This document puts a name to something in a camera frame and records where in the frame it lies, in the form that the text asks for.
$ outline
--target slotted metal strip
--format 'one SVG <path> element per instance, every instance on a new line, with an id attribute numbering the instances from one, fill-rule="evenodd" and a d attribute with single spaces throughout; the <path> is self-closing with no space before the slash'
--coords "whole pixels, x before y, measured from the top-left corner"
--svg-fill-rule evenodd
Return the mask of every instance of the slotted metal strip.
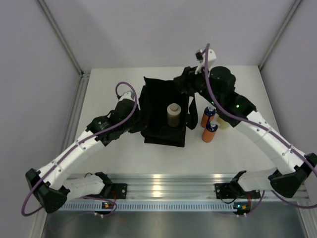
<path id="1" fill-rule="evenodd" d="M 69 201 L 60 211 L 111 211 L 104 209 L 101 201 Z M 126 202 L 118 201 L 121 212 L 233 212 L 233 204 L 222 202 Z"/>

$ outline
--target metal beam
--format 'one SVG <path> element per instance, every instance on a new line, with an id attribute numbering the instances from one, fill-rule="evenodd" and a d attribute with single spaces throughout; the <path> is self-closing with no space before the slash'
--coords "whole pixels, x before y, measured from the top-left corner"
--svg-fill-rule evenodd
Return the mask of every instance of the metal beam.
<path id="1" fill-rule="evenodd" d="M 267 62 L 268 58 L 270 57 L 270 55 L 272 54 L 273 50 L 275 49 L 277 43 L 279 42 L 279 40 L 281 39 L 283 33 L 285 32 L 285 29 L 287 28 L 287 26 L 289 25 L 290 21 L 292 20 L 292 18 L 294 17 L 295 13 L 297 12 L 297 10 L 299 9 L 299 6 L 302 4 L 304 0 L 295 0 L 293 2 L 293 5 L 291 6 L 290 10 L 288 11 L 282 25 L 280 26 L 277 34 L 275 35 L 274 39 L 272 40 L 268 50 L 266 51 L 266 54 L 264 55 L 263 59 L 261 60 L 261 63 L 259 65 L 259 70 L 261 71 L 265 65 L 265 63 Z"/>
<path id="2" fill-rule="evenodd" d="M 75 67 L 76 71 L 78 72 L 79 75 L 82 75 L 83 70 L 81 69 L 74 53 L 72 52 L 69 44 L 67 43 L 63 33 L 61 32 L 61 30 L 58 26 L 58 24 L 56 23 L 48 5 L 46 4 L 46 2 L 44 0 L 36 0 L 36 3 L 38 4 L 42 13 L 44 14 L 46 19 L 48 20 L 49 24 L 51 25 L 54 33 L 56 34 L 58 40 L 60 41 L 62 47 L 64 48 L 65 52 L 67 53 L 69 59 L 71 60 L 73 66 Z"/>

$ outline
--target white wall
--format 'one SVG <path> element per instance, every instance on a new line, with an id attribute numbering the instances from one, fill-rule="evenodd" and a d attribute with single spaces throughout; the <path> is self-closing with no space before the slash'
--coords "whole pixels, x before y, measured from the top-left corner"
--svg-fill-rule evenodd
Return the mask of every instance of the white wall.
<path id="1" fill-rule="evenodd" d="M 24 238 L 24 175 L 58 154 L 79 77 L 34 0 L 2 1 L 0 32 L 0 233 Z"/>
<path id="2" fill-rule="evenodd" d="M 82 67 L 257 65 L 294 0 L 47 0 Z"/>
<path id="3" fill-rule="evenodd" d="M 317 154 L 317 1 L 305 0 L 262 70 L 278 127 L 291 143 Z M 317 179 L 306 183 L 317 202 Z"/>

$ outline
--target orange bottle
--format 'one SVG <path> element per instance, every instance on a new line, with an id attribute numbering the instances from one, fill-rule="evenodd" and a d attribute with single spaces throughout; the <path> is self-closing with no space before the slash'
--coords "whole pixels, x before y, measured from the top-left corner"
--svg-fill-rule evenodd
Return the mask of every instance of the orange bottle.
<path id="1" fill-rule="evenodd" d="M 216 114 L 216 110 L 212 107 L 206 107 L 204 110 L 204 114 L 202 117 L 202 121 L 200 122 L 200 125 L 205 128 L 207 125 L 207 122 L 210 122 L 213 120 L 214 115 Z"/>
<path id="2" fill-rule="evenodd" d="M 211 142 L 214 135 L 216 134 L 217 129 L 218 129 L 218 126 L 216 124 L 208 122 L 203 132 L 203 136 L 202 136 L 203 141 L 207 143 Z"/>

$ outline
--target white table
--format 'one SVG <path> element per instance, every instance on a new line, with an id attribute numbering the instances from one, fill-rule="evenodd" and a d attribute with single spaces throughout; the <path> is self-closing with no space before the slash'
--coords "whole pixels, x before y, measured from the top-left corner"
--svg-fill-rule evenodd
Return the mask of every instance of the white table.
<path id="1" fill-rule="evenodd" d="M 264 118 L 277 128 L 273 111 L 257 66 L 228 66 L 236 76 L 236 92 L 257 106 Z M 183 67 L 102 68 L 91 72 L 77 129 L 78 136 L 93 118 L 114 109 L 114 88 L 120 81 L 132 84 L 138 96 L 145 84 L 143 76 L 164 80 L 179 76 Z M 119 93 L 127 91 L 126 86 Z M 199 122 L 208 102 L 196 94 Z M 256 171 L 274 167 L 266 155 L 234 128 L 218 130 L 211 143 L 202 141 L 203 128 L 187 128 L 184 148 L 145 144 L 141 134 L 122 135 L 94 154 L 75 173 L 109 174 L 225 174 L 241 170 Z"/>

